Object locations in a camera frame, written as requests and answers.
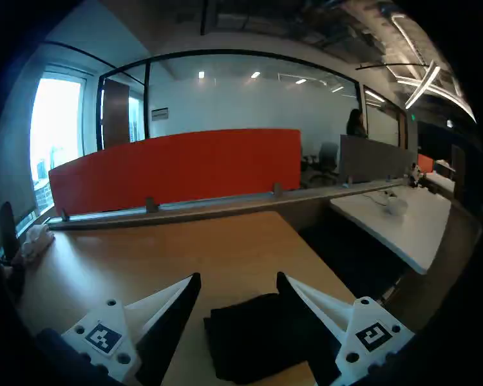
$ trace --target recessed light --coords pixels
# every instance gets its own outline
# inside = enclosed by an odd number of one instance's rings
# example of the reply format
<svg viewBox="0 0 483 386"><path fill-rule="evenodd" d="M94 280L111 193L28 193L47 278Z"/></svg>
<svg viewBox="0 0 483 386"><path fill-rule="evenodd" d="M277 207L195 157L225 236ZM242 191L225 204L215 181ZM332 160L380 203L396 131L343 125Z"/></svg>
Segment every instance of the recessed light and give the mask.
<svg viewBox="0 0 483 386"><path fill-rule="evenodd" d="M372 91L365 90L365 94L370 95L373 98L376 98L380 102L384 102L383 98L381 98L379 95L374 94Z"/></svg>

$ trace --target black frame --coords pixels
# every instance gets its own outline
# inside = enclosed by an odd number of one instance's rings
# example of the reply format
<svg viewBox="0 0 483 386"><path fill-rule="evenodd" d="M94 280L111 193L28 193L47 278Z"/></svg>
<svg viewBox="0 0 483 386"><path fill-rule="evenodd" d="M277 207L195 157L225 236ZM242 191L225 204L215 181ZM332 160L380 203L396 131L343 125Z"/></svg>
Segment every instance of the black frame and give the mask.
<svg viewBox="0 0 483 386"><path fill-rule="evenodd" d="M297 59L294 57L289 57L286 55L280 55L277 53L269 53L269 52L264 52L264 51L254 51L254 50L235 50L235 49L230 49L230 48L217 48L217 49L210 49L210 50L191 50L191 51L181 51L181 52L174 52L174 53L167 53L164 55L157 55L154 57L138 60L136 62L132 62L129 64L126 64L124 66L118 67L116 69L113 69L111 71L106 72L105 74L102 74L99 77L99 86L97 90L97 107L96 107L96 123L97 123L97 128L96 128L96 133L97 133L97 150L103 150L104 146L102 144L102 131L100 129L100 95L102 93L102 88L104 87L104 81L112 77L113 75L116 75L117 73L124 73L126 70L145 65L145 82L144 82L144 103L143 103L143 115L144 115L144 123L145 123L145 139L149 138L149 111L148 111L148 86L149 86L149 79L150 79L150 65L154 62L160 62L161 60L169 60L169 59L178 59L178 58L184 58L184 57L193 57L193 56L204 56L204 55L247 55L247 56L255 56L255 57L265 57L265 58L270 58L270 59L278 59L278 60L285 60L287 62L293 62L297 64L302 64L304 66L308 66L311 68L316 68L320 69L321 71L326 71L328 73L331 73L333 75L336 75L337 77L349 80L350 82L354 83L354 87L356 90L356 99L359 103L359 108L360 110L363 109L362 105L362 99L361 99L361 93L359 91L359 83L344 75L341 74L337 71L334 71L330 68L321 66L319 64L311 63L308 62L307 60L302 60L302 59Z"/></svg>
<svg viewBox="0 0 483 386"><path fill-rule="evenodd" d="M370 87L367 87L367 86L363 85L363 92L365 92L366 90L369 90L372 93L379 95L381 98L383 98L386 101L386 103L394 106L395 110L397 111L397 132L399 133L399 135L397 137L397 147L398 148L401 148L401 121L400 121L400 114L404 114L404 135L406 136L405 141L404 141L404 146L406 147L405 150L408 150L408 114L406 113L406 111L404 111L403 109L401 109L395 103L391 102L390 99L387 99L384 96L382 96L381 93L378 93L377 91L374 91ZM367 108L367 104L366 103L365 103L365 115L366 115L366 131L367 131L367 134L368 134L370 132L370 128L368 126L368 108Z"/></svg>

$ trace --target wooden desk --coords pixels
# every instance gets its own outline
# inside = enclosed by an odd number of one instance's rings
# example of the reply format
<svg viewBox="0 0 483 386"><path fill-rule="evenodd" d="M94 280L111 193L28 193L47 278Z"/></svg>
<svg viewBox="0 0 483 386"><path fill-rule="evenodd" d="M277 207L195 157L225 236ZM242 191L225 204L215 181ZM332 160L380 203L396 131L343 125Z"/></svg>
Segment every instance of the wooden desk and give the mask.
<svg viewBox="0 0 483 386"><path fill-rule="evenodd" d="M129 304L193 272L202 290L164 385L232 385L214 375L203 318L212 308L277 292L284 271L352 303L354 296L275 212L159 226L56 232L40 265L27 273L20 315L32 333L63 332L111 297ZM314 384L306 363L258 385Z"/></svg>
<svg viewBox="0 0 483 386"><path fill-rule="evenodd" d="M408 202L404 216L392 216L374 202L384 202L379 192L336 198L330 204L424 275L442 241L451 201L429 193L426 188L396 187L392 190Z"/></svg>

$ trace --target dark floor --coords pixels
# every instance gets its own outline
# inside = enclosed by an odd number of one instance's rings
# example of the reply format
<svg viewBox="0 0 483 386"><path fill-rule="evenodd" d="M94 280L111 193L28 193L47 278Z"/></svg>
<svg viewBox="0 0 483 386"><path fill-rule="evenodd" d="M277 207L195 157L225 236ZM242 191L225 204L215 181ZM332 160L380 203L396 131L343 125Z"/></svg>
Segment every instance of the dark floor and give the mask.
<svg viewBox="0 0 483 386"><path fill-rule="evenodd" d="M480 225L453 204L437 256L426 275L414 271L399 283L386 309L412 331L423 328L439 308L472 255Z"/></svg>

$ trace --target person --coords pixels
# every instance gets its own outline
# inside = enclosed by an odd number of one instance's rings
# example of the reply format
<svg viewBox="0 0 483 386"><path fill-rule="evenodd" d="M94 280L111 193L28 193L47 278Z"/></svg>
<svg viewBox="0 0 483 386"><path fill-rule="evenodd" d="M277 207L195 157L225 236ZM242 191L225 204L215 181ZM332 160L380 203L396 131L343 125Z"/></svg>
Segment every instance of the person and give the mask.
<svg viewBox="0 0 483 386"><path fill-rule="evenodd" d="M353 109L347 121L347 135L354 135L362 138L368 138L365 128L363 127L363 115L358 109Z"/></svg>

